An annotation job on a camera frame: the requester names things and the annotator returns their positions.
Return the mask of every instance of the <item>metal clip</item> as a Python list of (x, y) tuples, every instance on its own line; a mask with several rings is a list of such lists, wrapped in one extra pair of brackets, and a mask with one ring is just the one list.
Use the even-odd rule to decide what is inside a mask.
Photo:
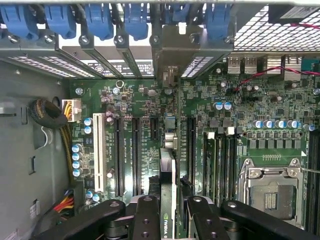
[(36, 17), (28, 5), (3, 5), (0, 7), (8, 31), (22, 39), (39, 39)]
[(135, 41), (146, 39), (148, 36), (147, 15), (146, 3), (143, 3), (143, 6), (140, 3), (124, 5), (124, 29)]
[(228, 35), (230, 4), (207, 4), (205, 10), (205, 28), (209, 40), (223, 40)]
[(89, 32), (100, 38), (101, 41), (114, 37), (114, 25), (110, 14), (108, 3), (86, 4), (84, 6), (86, 24)]
[(44, 12), (51, 31), (61, 35), (64, 39), (76, 37), (76, 18), (70, 5), (45, 5)]
[(172, 21), (185, 23), (189, 13), (190, 4), (173, 4), (171, 7), (173, 8)]

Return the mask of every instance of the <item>ventilation grille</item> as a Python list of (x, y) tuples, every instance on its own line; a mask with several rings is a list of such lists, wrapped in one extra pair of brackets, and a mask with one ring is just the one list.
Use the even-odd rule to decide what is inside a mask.
[[(320, 30), (268, 23), (268, 6), (258, 12), (235, 36), (234, 51), (320, 51)], [(319, 25), (320, 11), (301, 23)]]
[(8, 57), (9, 59), (12, 59), (12, 60), (15, 60), (15, 61), (18, 61), (20, 63), (23, 63), (23, 64), (27, 64), (27, 65), (30, 65), (32, 67), (35, 67), (35, 68), (38, 68), (38, 69), (41, 69), (41, 70), (44, 70), (44, 71), (47, 71), (47, 72), (50, 72), (52, 74), (56, 74), (56, 75), (59, 75), (61, 77), (64, 77), (64, 78), (75, 78), (76, 76), (72, 75), (72, 74), (69, 74), (65, 71), (61, 71), (59, 69), (56, 69), (54, 67), (51, 67), (51, 66), (48, 66), (48, 65), (45, 65), (39, 61), (35, 61), (33, 59), (30, 59), (30, 58), (27, 58), (26, 56), (15, 56), (15, 57)]
[(190, 65), (186, 68), (182, 74), (182, 78), (192, 78), (197, 72), (199, 72), (208, 62), (210, 62), (213, 56), (196, 56)]
[(84, 71), (82, 69), (80, 69), (79, 67), (72, 65), (66, 61), (64, 61), (63, 59), (60, 59), (59, 57), (56, 56), (41, 56), (41, 59), (47, 60), (48, 62), (58, 65), (64, 69), (67, 69), (77, 75), (80, 75), (82, 77), (85, 78), (93, 78), (95, 77), (94, 75), (88, 73), (87, 71)]

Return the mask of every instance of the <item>motherboard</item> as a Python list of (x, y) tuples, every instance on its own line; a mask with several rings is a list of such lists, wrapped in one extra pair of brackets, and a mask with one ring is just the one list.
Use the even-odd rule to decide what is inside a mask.
[[(231, 91), (248, 77), (214, 70), (172, 87), (154, 79), (71, 80), (70, 96), (81, 102), (72, 159), (86, 208), (147, 194), (163, 201), (163, 186), (173, 183), (172, 215), (161, 214), (177, 226), (169, 237), (182, 238), (180, 188), (188, 183), (217, 206), (239, 200), (299, 228), (319, 228), (310, 224), (318, 177), (304, 169), (318, 166), (320, 77), (265, 74)], [(170, 176), (164, 159), (174, 163)]]

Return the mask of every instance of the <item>white pci slot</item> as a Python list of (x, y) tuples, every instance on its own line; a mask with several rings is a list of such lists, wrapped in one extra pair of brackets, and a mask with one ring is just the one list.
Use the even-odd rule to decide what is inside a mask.
[(106, 130), (103, 113), (93, 114), (94, 190), (104, 192), (107, 186)]

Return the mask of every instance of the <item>white label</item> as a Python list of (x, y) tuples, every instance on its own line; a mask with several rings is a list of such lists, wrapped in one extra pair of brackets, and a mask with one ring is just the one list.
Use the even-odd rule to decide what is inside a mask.
[(20, 240), (20, 237), (18, 235), (18, 230), (15, 230), (13, 233), (7, 236), (4, 240)]
[(37, 204), (35, 203), (30, 207), (30, 218), (35, 219), (36, 216), (37, 216)]
[(304, 19), (318, 9), (319, 7), (314, 6), (295, 6), (280, 17), (280, 19)]

